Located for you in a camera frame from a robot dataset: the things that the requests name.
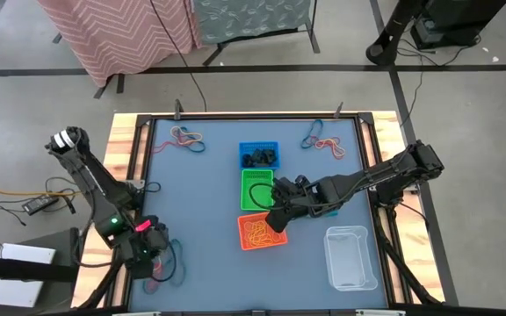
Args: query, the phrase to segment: blue tabletop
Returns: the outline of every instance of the blue tabletop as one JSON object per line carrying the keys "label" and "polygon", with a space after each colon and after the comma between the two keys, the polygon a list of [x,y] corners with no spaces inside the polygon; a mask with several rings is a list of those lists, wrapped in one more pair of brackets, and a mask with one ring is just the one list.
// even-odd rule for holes
{"label": "blue tabletop", "polygon": [[[161,284],[148,295],[143,280],[133,282],[131,312],[215,312],[251,309],[314,310],[387,307],[372,218],[365,192],[357,193],[336,216],[297,219],[286,228],[284,246],[243,251],[237,218],[240,209],[240,141],[275,140],[281,168],[275,177],[309,180],[362,169],[353,121],[325,121],[322,138],[336,136],[346,149],[336,160],[330,148],[302,149],[311,121],[158,120],[155,146],[173,140],[170,129],[186,126],[202,133],[204,153],[166,147],[150,157],[148,181],[162,190],[148,193],[143,215],[154,214],[183,245],[186,279],[176,287]],[[371,291],[341,292],[329,284],[323,238],[331,226],[364,226],[372,273],[379,286]]]}

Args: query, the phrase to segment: orange plastic basket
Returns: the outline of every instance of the orange plastic basket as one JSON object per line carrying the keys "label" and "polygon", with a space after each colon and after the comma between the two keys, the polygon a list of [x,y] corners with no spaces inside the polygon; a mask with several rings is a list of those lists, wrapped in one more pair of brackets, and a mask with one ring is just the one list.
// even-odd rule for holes
{"label": "orange plastic basket", "polygon": [[268,212],[243,215],[237,218],[239,238],[243,250],[253,250],[284,245],[288,242],[286,231],[277,233],[264,221]]}

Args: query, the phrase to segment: rubber band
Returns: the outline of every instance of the rubber band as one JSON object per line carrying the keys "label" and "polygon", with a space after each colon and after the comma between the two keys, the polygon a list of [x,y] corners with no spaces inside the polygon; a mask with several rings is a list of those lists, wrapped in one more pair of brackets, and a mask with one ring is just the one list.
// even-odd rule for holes
{"label": "rubber band", "polygon": [[[183,284],[183,281],[186,279],[186,266],[184,265],[183,245],[177,239],[172,239],[170,243],[172,247],[178,250],[174,251],[177,252],[177,271],[180,272],[176,272],[176,277],[171,278],[171,280],[169,280],[169,283],[174,287],[179,287],[181,286],[181,284]],[[171,268],[166,268],[166,266],[172,263],[173,263],[172,257],[166,260],[165,262],[162,262],[162,258],[160,256],[157,256],[157,262],[154,263],[154,272],[153,272],[154,278],[161,279],[161,274],[164,270],[171,271]],[[159,285],[160,285],[159,282],[150,278],[144,281],[143,290],[146,294],[151,295],[157,291]]]}
{"label": "rubber band", "polygon": [[346,150],[339,146],[341,140],[338,137],[331,137],[325,140],[318,140],[315,142],[314,146],[317,149],[322,149],[324,147],[331,147],[331,153],[335,157],[335,159],[340,160],[343,159],[346,154]]}
{"label": "rubber band", "polygon": [[203,137],[201,133],[190,133],[184,126],[173,126],[171,127],[170,134],[176,142],[165,141],[160,146],[154,147],[152,154],[161,153],[168,145],[186,147],[193,153],[202,153],[206,150],[206,145],[202,141]]}
{"label": "rubber band", "polygon": [[246,222],[243,228],[245,229],[245,240],[253,247],[272,246],[282,239],[279,233],[269,230],[264,220]]}
{"label": "rubber band", "polygon": [[181,146],[189,146],[194,142],[202,140],[201,133],[189,133],[186,131],[186,128],[179,126],[171,127],[171,136],[173,136],[177,140],[177,143]]}
{"label": "rubber band", "polygon": [[316,138],[319,140],[320,135],[322,135],[323,131],[323,121],[320,119],[317,119],[312,122],[312,126],[309,128],[309,131],[307,132],[307,136],[302,140],[300,146],[304,149],[308,149],[314,145],[314,142],[312,142],[313,138]]}

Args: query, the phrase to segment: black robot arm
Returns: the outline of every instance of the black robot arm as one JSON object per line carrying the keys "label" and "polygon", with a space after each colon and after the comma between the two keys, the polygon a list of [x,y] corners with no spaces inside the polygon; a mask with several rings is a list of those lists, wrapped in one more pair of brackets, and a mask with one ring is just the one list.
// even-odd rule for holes
{"label": "black robot arm", "polygon": [[[68,127],[52,136],[48,153],[58,159],[83,193],[91,208],[90,220],[109,248],[116,248],[119,259],[133,278],[150,277],[152,259],[169,244],[168,231],[156,216],[134,222],[130,211],[143,202],[142,190],[115,180],[90,151],[89,137],[79,127]],[[82,235],[87,234],[89,225]]]}
{"label": "black robot arm", "polygon": [[316,218],[338,210],[355,193],[374,186],[379,202],[392,205],[405,188],[438,177],[444,168],[432,147],[418,140],[392,159],[352,175],[326,176],[313,183],[304,176],[294,183],[285,177],[275,179],[275,204],[266,221],[276,232],[282,232],[290,220],[306,215]]}

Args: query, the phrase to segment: green plastic basket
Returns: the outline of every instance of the green plastic basket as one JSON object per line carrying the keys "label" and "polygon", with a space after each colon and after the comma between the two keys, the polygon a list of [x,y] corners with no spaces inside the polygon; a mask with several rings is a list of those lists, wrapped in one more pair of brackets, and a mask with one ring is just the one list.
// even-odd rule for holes
{"label": "green plastic basket", "polygon": [[[249,196],[249,188],[255,183],[267,183],[272,185],[272,170],[268,169],[244,169],[242,170],[242,210],[264,211],[267,210],[255,205]],[[260,205],[272,206],[274,201],[271,197],[271,188],[257,186],[253,189],[253,196]]]}

